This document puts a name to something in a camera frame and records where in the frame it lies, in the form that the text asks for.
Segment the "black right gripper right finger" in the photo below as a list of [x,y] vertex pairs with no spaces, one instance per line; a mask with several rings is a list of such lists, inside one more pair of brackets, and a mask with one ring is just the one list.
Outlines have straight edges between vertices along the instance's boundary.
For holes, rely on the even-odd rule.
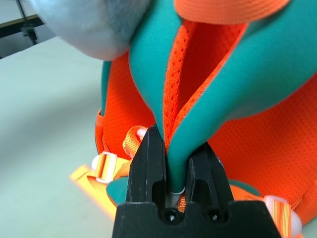
[[226,211],[230,186],[224,167],[208,143],[196,149],[188,160],[186,202],[196,202],[203,210]]

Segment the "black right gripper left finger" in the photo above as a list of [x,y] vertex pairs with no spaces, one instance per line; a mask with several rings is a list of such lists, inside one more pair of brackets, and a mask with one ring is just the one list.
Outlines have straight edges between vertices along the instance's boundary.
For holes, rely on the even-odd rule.
[[146,131],[130,165],[127,202],[152,202],[158,210],[165,208],[165,145],[156,124]]

